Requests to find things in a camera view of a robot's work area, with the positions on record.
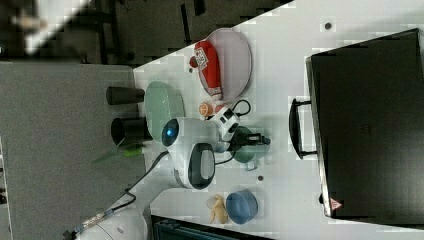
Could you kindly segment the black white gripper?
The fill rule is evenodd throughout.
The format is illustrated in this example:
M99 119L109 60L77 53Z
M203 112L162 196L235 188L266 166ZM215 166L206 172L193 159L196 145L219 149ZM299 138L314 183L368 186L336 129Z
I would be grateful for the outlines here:
M238 151L245 145L270 145L271 140L260 134L249 134L248 128L237 128L229 142L219 141L216 146L218 153Z

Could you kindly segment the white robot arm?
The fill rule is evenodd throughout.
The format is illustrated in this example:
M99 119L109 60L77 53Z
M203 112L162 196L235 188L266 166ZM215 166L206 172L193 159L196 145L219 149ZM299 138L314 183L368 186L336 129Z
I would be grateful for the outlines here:
M205 189L214 179L217 153L271 143L261 133L241 134L240 128L236 120L179 117L168 121L162 130L166 151L151 169L109 209L66 233L64 240L147 240L143 213L162 192Z

